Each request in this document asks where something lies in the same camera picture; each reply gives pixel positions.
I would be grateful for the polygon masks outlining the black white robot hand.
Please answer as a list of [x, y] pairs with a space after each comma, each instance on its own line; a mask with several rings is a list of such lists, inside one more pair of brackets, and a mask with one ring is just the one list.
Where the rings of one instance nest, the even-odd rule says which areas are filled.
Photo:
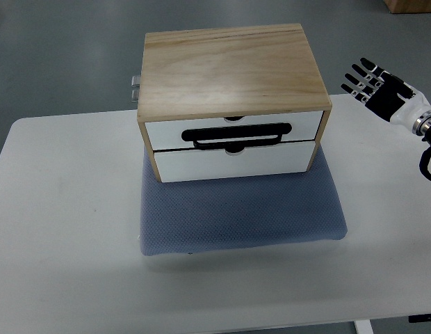
[[345, 92], [392, 125], [417, 136], [431, 131], [431, 104], [421, 91], [366, 58], [360, 62], [352, 65], [354, 74], [345, 74]]

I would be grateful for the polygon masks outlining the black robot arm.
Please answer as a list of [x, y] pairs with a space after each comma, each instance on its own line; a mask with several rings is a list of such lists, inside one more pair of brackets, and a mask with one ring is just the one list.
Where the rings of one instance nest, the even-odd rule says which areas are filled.
[[422, 136], [422, 141], [427, 142], [429, 145], [429, 148], [421, 155], [419, 170], [427, 180], [431, 181], [431, 172], [428, 169], [431, 160], [431, 111], [427, 111], [416, 120], [414, 133], [417, 136]]

